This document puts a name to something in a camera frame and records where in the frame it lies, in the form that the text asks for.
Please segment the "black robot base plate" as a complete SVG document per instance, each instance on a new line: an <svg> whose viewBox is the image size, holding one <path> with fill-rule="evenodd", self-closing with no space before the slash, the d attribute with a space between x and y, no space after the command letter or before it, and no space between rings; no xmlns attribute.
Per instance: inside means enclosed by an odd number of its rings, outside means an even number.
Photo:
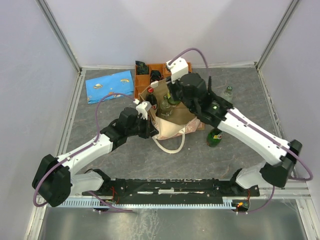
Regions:
<svg viewBox="0 0 320 240"><path fill-rule="evenodd" d="M221 204L223 197L259 197L257 185L244 189L230 180L209 179L107 179L93 192L115 197L118 204L201 205Z"/></svg>

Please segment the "burlap canvas tote bag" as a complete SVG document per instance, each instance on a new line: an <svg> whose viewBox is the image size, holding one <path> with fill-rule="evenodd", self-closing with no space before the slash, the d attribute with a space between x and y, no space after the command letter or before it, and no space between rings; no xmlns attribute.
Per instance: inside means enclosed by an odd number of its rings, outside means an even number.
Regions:
<svg viewBox="0 0 320 240"><path fill-rule="evenodd" d="M138 94L140 100L145 101L147 99L148 88L153 88L153 93L157 99L158 105L161 104L164 100L164 96L169 91L166 80L163 79L143 87L142 92ZM190 113L183 103L179 103L177 106L170 106L171 114L166 116L162 116L160 110L160 107L158 107L156 110L151 108L148 111L151 122L158 131L152 139L161 150L168 154L176 154L182 150L186 134L205 129L205 124L197 119L194 114ZM182 140L177 149L167 149L160 144L160 141L162 140L168 140L178 136L182 136Z"/></svg>

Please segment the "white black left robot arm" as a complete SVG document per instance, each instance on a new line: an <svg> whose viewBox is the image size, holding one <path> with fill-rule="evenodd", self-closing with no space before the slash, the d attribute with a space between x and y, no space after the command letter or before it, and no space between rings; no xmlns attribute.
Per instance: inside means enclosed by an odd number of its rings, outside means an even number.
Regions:
<svg viewBox="0 0 320 240"><path fill-rule="evenodd" d="M99 195L106 195L111 189L106 174L100 170L79 176L76 173L125 144L129 137L148 139L157 135L159 132L148 116L150 108L148 101L135 108L126 107L117 119L80 147L57 157L51 154L44 156L31 184L34 194L43 197L51 207L61 205L70 194L96 191Z"/></svg>

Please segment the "small green glass bottle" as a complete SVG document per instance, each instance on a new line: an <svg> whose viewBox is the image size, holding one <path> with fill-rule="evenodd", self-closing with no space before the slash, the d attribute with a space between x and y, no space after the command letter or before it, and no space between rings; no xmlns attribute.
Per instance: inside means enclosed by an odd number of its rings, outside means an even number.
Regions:
<svg viewBox="0 0 320 240"><path fill-rule="evenodd" d="M172 106L177 106L181 102L180 100L174 100L169 91L167 92L167 101Z"/></svg>

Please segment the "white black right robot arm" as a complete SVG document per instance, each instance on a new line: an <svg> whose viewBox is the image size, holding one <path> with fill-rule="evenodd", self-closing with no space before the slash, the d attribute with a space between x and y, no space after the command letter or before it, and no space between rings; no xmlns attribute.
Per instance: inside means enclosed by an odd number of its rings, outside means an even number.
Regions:
<svg viewBox="0 0 320 240"><path fill-rule="evenodd" d="M237 108L212 91L211 83L197 73L166 80L171 97L181 101L202 123L228 133L256 151L264 161L241 169L229 183L231 193L242 195L252 186L266 182L283 188L291 178L302 144L288 142L245 117Z"/></svg>

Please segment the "red cap cola bottle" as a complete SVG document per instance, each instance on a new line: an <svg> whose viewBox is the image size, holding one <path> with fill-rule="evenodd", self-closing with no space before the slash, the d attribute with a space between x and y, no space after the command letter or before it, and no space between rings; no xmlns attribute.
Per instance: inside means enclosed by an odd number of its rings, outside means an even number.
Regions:
<svg viewBox="0 0 320 240"><path fill-rule="evenodd" d="M149 87L147 89L146 100L148 102L150 102L152 109L154 109L157 112L157 110L158 110L158 101L157 101L157 98L156 98L156 96L154 94L154 88L153 87Z"/></svg>

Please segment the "clear glass bottle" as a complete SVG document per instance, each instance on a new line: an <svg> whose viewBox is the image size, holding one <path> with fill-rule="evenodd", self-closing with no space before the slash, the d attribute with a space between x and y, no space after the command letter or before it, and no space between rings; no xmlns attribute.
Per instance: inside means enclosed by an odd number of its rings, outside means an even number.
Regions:
<svg viewBox="0 0 320 240"><path fill-rule="evenodd" d="M220 95L223 99L225 99L228 102L232 102L233 100L233 87L232 86L227 86L225 90Z"/></svg>
<svg viewBox="0 0 320 240"><path fill-rule="evenodd" d="M163 100L160 103L159 116L163 119L169 118L172 115L173 106L169 104L167 95L163 96Z"/></svg>

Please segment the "dark green yellow-label bottle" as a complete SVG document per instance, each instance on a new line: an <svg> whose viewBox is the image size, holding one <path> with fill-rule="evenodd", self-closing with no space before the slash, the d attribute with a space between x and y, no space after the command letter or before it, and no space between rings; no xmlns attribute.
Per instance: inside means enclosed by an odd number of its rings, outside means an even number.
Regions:
<svg viewBox="0 0 320 240"><path fill-rule="evenodd" d="M206 143L209 147L214 148L220 144L222 137L223 132L218 128L214 128L208 133L206 137Z"/></svg>

